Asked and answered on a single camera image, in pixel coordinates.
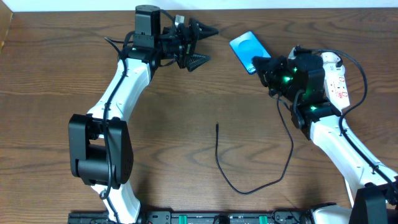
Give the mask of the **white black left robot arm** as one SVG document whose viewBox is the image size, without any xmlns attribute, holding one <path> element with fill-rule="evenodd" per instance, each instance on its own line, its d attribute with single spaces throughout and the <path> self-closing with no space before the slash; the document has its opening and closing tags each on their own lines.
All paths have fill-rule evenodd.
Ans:
<svg viewBox="0 0 398 224">
<path fill-rule="evenodd" d="M 161 28 L 160 17 L 171 25 Z M 141 203 L 129 181 L 134 155 L 128 121 L 137 100 L 155 71 L 176 63 L 189 72 L 210 60 L 195 53 L 199 40 L 218 34 L 218 29 L 191 18 L 171 16 L 153 5 L 135 9 L 135 29 L 117 48 L 116 73 L 100 100 L 86 114 L 74 114 L 68 124 L 70 169 L 104 202 L 110 223 L 143 223 Z"/>
</svg>

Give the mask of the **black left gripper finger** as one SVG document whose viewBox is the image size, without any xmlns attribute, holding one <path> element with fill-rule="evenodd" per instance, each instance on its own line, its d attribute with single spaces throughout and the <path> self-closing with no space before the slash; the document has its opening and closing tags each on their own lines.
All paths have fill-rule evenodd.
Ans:
<svg viewBox="0 0 398 224">
<path fill-rule="evenodd" d="M 185 66 L 189 72 L 192 72 L 210 59 L 211 57 L 209 55 L 193 54 L 187 58 Z"/>
<path fill-rule="evenodd" d="M 218 29 L 204 25 L 200 21 L 196 21 L 196 27 L 197 27 L 197 34 L 198 34 L 198 39 L 202 40 L 214 35 L 218 35 L 219 31 Z"/>
</svg>

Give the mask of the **blue Galaxy smartphone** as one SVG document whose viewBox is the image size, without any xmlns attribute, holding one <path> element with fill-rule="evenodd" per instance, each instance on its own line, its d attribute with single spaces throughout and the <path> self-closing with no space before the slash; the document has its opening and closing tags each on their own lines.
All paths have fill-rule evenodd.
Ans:
<svg viewBox="0 0 398 224">
<path fill-rule="evenodd" d="M 271 58 L 268 51 L 262 46 L 252 31 L 247 31 L 231 40 L 229 46 L 243 65 L 245 71 L 250 75 L 256 72 L 256 68 L 252 63 L 253 57 Z"/>
</svg>

